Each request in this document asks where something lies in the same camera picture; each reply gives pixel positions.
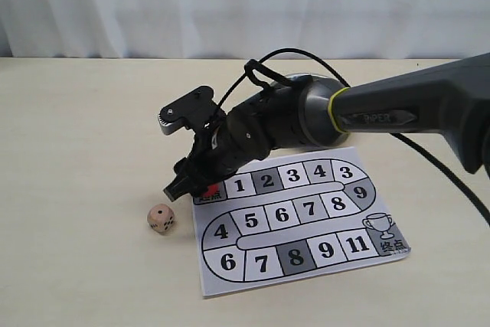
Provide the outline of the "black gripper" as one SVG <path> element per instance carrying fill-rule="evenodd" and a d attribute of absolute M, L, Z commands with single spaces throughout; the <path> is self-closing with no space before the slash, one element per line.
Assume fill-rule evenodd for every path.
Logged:
<path fill-rule="evenodd" d="M 170 201 L 200 196 L 203 189 L 233 176 L 253 160 L 275 149 L 306 146 L 299 121 L 301 92 L 272 88 L 253 95 L 207 127 L 194 131 L 188 156 L 174 166 L 175 178 L 164 188 Z"/>

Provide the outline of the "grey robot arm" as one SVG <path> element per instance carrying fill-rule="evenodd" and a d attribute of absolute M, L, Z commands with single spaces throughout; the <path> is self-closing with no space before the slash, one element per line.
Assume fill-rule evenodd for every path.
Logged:
<path fill-rule="evenodd" d="M 203 195 L 275 149 L 332 147 L 353 132 L 439 133 L 463 168 L 489 167 L 489 56 L 482 54 L 346 87 L 337 74 L 286 77 L 249 60 L 259 93 L 224 112 L 202 86 L 164 107 L 162 131 L 194 132 L 188 156 L 165 187 L 171 200 Z"/>

